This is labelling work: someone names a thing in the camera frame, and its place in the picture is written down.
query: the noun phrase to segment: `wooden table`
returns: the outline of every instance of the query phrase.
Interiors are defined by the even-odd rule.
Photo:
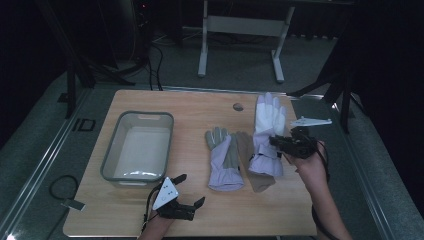
[[[215,126],[230,132],[253,133],[256,94],[211,92],[159,92],[120,90],[116,93],[93,153],[85,170],[76,200],[83,211],[71,210],[63,231],[72,237],[135,237],[140,233],[149,189],[116,187],[104,180],[100,167],[121,113],[127,110],[164,111],[175,118],[167,176],[187,174],[177,185],[178,201],[192,205],[205,196],[205,204],[193,221],[176,220],[167,236],[283,236],[315,235],[311,199],[295,167],[283,159],[284,176],[262,193],[254,193],[244,168],[245,186],[234,192],[208,188],[210,151],[204,134]],[[235,111],[239,103],[243,111]],[[295,120],[290,100],[286,124]]]

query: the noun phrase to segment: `human arm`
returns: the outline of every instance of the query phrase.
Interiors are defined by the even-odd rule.
[[[150,212],[150,220],[147,222],[146,229],[137,240],[160,240],[165,236],[175,219],[163,218],[157,214],[155,210]]]
[[[324,156],[324,144],[317,144],[318,151]],[[352,239],[339,214],[327,184],[325,166],[318,153],[307,159],[286,155],[287,160],[297,168],[306,189],[311,195],[313,207],[322,226],[337,239]],[[318,229],[319,239],[330,239]]]

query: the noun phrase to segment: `white bracket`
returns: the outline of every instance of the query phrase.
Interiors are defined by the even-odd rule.
[[[321,119],[305,118],[302,116],[300,119],[296,121],[292,121],[290,125],[291,126],[316,126],[316,125],[325,125],[325,124],[331,124],[331,123],[333,123],[331,119],[321,120]]]
[[[156,201],[153,203],[152,209],[156,210],[177,197],[178,191],[175,188],[175,185],[169,177],[166,177],[158,196],[156,197]]]

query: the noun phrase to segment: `gray container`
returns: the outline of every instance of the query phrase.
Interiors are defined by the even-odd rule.
[[[118,186],[156,186],[166,173],[174,118],[166,112],[121,114],[101,174]]]

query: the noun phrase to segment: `work glove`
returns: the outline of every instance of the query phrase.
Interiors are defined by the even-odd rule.
[[[246,171],[247,179],[249,179],[255,193],[263,192],[268,187],[275,184],[273,176],[254,174],[249,171],[250,160],[254,153],[252,136],[246,132],[237,132],[237,149],[240,156],[241,165]]]
[[[215,127],[205,133],[211,150],[211,176],[208,186],[216,191],[235,191],[244,186],[240,175],[237,140],[225,128]]]
[[[249,171],[274,177],[283,175],[277,148],[269,143],[269,137],[283,136],[285,120],[286,108],[280,105],[279,98],[273,98],[271,93],[258,97],[253,134],[255,155],[250,161]]]

